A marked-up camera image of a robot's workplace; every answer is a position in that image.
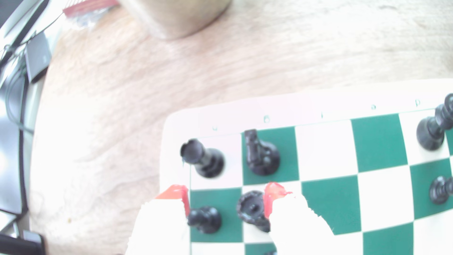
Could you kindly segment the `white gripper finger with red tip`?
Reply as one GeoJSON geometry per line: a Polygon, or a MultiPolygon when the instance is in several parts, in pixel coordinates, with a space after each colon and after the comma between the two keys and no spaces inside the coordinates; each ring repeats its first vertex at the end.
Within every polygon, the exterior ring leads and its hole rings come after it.
{"type": "Polygon", "coordinates": [[[185,185],[174,184],[144,203],[125,255],[188,255],[188,192],[185,185]]]}
{"type": "Polygon", "coordinates": [[[264,216],[278,255],[335,255],[337,242],[326,220],[316,214],[301,192],[280,183],[264,188],[264,216]]]}

